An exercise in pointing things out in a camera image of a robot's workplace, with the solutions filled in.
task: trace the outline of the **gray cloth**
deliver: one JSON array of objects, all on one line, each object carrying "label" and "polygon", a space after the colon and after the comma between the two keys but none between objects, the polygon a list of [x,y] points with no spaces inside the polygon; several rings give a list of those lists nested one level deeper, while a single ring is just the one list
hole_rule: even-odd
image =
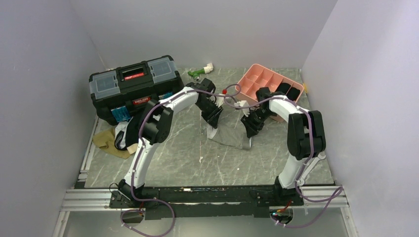
[{"label": "gray cloth", "polygon": [[251,148],[251,140],[247,138],[246,133],[244,133],[242,129],[228,127],[223,124],[218,125],[217,131],[212,138],[211,136],[209,136],[208,138],[215,142],[230,147],[235,147],[243,150],[249,150]]}]

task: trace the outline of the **toolbox lid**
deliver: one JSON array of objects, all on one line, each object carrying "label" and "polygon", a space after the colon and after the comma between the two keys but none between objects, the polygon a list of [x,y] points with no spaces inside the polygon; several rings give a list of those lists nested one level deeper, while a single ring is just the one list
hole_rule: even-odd
[{"label": "toolbox lid", "polygon": [[168,57],[150,61],[147,64],[150,67],[154,83],[176,78],[176,65]]},{"label": "toolbox lid", "polygon": [[116,71],[92,76],[92,81],[89,82],[89,86],[90,93],[94,94],[96,100],[119,94],[121,92],[118,86]]}]

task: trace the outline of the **tan cloth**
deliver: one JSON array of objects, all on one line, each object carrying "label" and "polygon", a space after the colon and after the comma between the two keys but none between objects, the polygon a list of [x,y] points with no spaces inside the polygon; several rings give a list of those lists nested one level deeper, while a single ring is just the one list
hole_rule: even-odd
[{"label": "tan cloth", "polygon": [[99,132],[98,134],[94,135],[93,144],[104,152],[116,157],[127,159],[130,156],[128,151],[120,151],[116,149],[114,128]]},{"label": "tan cloth", "polygon": [[127,147],[126,149],[130,154],[134,154],[137,151],[138,143],[134,143],[131,146]]}]

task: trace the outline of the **blue sticker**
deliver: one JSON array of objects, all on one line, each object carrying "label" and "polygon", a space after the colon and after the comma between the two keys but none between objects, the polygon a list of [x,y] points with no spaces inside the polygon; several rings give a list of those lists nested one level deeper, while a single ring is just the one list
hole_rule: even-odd
[{"label": "blue sticker", "polygon": [[160,100],[163,100],[163,99],[166,99],[166,98],[171,97],[172,95],[173,95],[173,92],[168,92],[168,93],[166,93],[166,94],[159,95],[159,99],[160,99]]},{"label": "blue sticker", "polygon": [[131,118],[125,106],[113,109],[111,112],[117,122],[128,121]]}]

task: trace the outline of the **pink organizer tray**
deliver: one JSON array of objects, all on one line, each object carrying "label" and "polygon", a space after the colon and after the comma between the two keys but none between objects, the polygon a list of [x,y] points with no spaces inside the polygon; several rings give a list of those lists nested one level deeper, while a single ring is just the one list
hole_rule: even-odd
[{"label": "pink organizer tray", "polygon": [[[259,90],[259,88],[269,87],[269,90],[274,92],[283,82],[291,85],[287,93],[292,87],[300,90],[300,93],[295,100],[297,102],[304,90],[304,87],[300,83],[286,78],[262,65],[253,64],[238,82],[242,87],[242,91],[236,97],[239,100],[246,100],[250,105],[254,105],[257,103],[256,91]],[[271,118],[278,122],[284,121],[280,116],[272,116]]]}]

